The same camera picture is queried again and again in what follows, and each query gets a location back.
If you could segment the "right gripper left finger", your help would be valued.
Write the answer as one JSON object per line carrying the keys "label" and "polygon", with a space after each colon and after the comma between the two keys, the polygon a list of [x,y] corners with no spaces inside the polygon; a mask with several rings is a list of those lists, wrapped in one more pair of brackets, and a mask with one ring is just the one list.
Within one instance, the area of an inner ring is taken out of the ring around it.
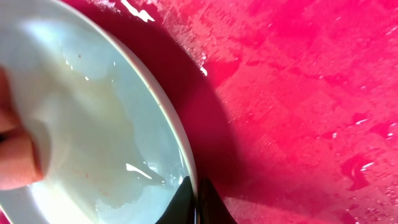
{"label": "right gripper left finger", "polygon": [[195,198],[189,177],[183,179],[165,212],[155,224],[195,224]]}

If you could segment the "green and orange sponge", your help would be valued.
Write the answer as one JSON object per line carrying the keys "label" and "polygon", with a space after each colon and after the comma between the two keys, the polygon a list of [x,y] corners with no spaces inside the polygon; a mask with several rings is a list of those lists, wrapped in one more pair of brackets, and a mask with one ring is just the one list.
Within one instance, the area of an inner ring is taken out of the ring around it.
{"label": "green and orange sponge", "polygon": [[1,69],[1,190],[12,190],[40,181],[43,174],[35,158],[31,136],[13,108],[5,69]]}

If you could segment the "light blue plate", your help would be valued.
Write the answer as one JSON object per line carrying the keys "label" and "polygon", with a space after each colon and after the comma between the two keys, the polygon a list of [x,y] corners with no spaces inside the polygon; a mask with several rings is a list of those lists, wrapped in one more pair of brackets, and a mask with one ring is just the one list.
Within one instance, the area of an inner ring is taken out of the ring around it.
{"label": "light blue plate", "polygon": [[11,223],[155,223],[197,172],[181,121],[118,39],[60,1],[1,2],[1,65],[44,178],[1,192]]}

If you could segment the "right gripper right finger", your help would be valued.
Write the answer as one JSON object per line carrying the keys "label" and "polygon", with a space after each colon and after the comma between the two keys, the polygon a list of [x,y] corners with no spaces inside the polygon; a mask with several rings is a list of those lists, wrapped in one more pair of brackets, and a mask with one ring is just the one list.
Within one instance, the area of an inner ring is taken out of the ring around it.
{"label": "right gripper right finger", "polygon": [[237,224],[210,179],[202,179],[198,194],[200,224]]}

